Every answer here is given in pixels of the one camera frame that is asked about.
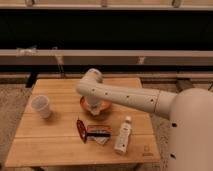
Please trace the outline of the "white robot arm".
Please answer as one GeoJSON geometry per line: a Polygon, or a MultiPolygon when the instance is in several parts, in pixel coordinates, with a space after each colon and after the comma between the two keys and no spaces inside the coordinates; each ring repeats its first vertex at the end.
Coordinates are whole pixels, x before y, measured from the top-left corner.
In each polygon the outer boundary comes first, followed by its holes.
{"type": "Polygon", "coordinates": [[[213,92],[189,88],[172,93],[102,80],[102,73],[91,68],[76,85],[91,107],[106,100],[169,120],[168,171],[213,171],[213,92]]]}

